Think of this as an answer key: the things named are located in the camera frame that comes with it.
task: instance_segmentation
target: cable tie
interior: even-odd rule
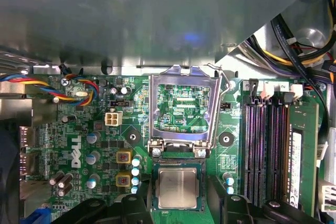
[[[293,45],[294,43],[298,42],[295,37],[286,39],[289,45]]]

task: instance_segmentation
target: blue port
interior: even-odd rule
[[[20,224],[50,224],[51,210],[49,208],[38,208],[27,218],[20,220]]]

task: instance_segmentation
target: dell logo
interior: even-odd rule
[[[82,155],[81,152],[80,152],[80,149],[82,147],[82,137],[81,136],[78,136],[77,138],[73,138],[72,139],[72,143],[75,144],[77,143],[77,145],[72,145],[71,148],[72,148],[72,153],[71,153],[71,156],[72,156],[72,161],[71,161],[71,167],[72,168],[80,168],[80,156]]]

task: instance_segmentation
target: yellow wire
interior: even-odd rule
[[[88,105],[92,101],[92,98],[93,98],[93,92],[90,93],[89,100],[86,103],[82,104],[81,106]]]
[[[282,58],[280,58],[280,57],[278,57],[278,56],[276,56],[276,55],[274,55],[274,54],[272,54],[272,53],[270,53],[270,52],[268,52],[268,51],[266,51],[266,50],[263,50],[263,51],[264,51],[264,53],[265,53],[266,55],[268,55],[269,57],[271,57],[271,58],[273,58],[273,59],[275,59],[275,60],[277,60],[277,61],[279,61],[279,62],[281,62],[283,65],[286,65],[286,66],[293,66],[292,62],[290,62],[289,60],[282,59]],[[313,63],[315,63],[315,62],[321,60],[323,57],[324,57],[324,55],[320,55],[320,56],[318,56],[318,57],[316,57],[316,58],[314,58],[314,59],[304,60],[304,61],[302,62],[302,64],[303,64],[303,65],[313,64]]]
[[[58,95],[55,95],[54,96],[58,97],[60,100],[64,100],[64,101],[76,101],[76,99],[74,98],[71,98],[71,97],[59,97]]]
[[[328,14],[329,14],[329,17],[330,17],[330,23],[331,23],[331,25],[333,25],[332,16],[331,16],[331,11],[330,11],[330,8],[329,8],[329,7],[328,7]],[[263,49],[263,51],[264,51],[264,53],[265,53],[267,56],[269,56],[269,57],[271,57],[271,58],[273,58],[273,59],[275,59],[275,60],[281,62],[283,65],[286,65],[286,66],[293,66],[292,62],[290,62],[289,60],[282,59],[282,58],[280,58],[279,56],[276,56],[276,55],[274,55],[274,54],[272,54],[272,53],[270,53],[270,52],[268,52],[268,51],[266,51],[266,50],[264,50],[264,49]],[[314,58],[314,59],[304,60],[304,61],[302,62],[302,64],[303,64],[303,65],[313,64],[313,63],[315,63],[315,62],[320,61],[324,56],[325,56],[325,54],[322,54],[322,55],[320,55],[320,56],[318,56],[318,57],[316,57],[316,58]]]
[[[44,81],[21,81],[21,82],[18,82],[18,83],[22,83],[22,84],[41,84],[41,85],[49,87],[49,84],[47,84]]]

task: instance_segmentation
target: electrolytic capacitor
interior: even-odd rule
[[[230,173],[224,173],[223,180],[228,186],[232,186],[235,182]]]
[[[228,194],[233,194],[235,190],[233,189],[232,186],[228,186],[227,184],[224,184],[224,188]]]
[[[66,194],[70,192],[71,189],[73,189],[73,185],[72,183],[69,183],[65,188],[58,190],[57,194],[59,197],[66,196]]]
[[[98,131],[94,131],[87,135],[86,140],[89,144],[94,144],[96,141],[100,140],[100,137],[100,133]]]
[[[132,193],[132,194],[136,194],[137,191],[138,191],[138,188],[137,188],[136,186],[133,186],[133,187],[131,188],[131,193]]]
[[[90,154],[86,155],[86,163],[93,165],[100,158],[99,152],[93,151]]]
[[[137,186],[140,183],[140,181],[137,177],[133,177],[131,183],[133,186]]]
[[[122,87],[121,90],[120,90],[120,93],[123,94],[123,95],[127,94],[127,88]]]
[[[52,186],[56,185],[62,178],[64,177],[64,172],[61,170],[57,172],[51,179],[49,180],[49,184]]]
[[[138,176],[140,174],[140,170],[139,168],[137,167],[134,167],[132,170],[131,170],[131,173],[133,176]]]
[[[134,167],[137,167],[140,165],[142,157],[140,155],[135,155],[134,158],[132,159],[132,165]]]
[[[97,174],[92,174],[88,181],[86,181],[86,186],[89,189],[94,189],[96,187],[96,185],[99,183],[100,181],[100,177]]]
[[[77,117],[75,115],[65,115],[61,119],[62,123],[73,123],[76,120],[77,120]]]
[[[112,87],[110,92],[111,92],[111,94],[117,94],[119,92],[119,88]]]
[[[59,182],[59,188],[65,188],[73,179],[73,175],[71,173],[67,173]]]

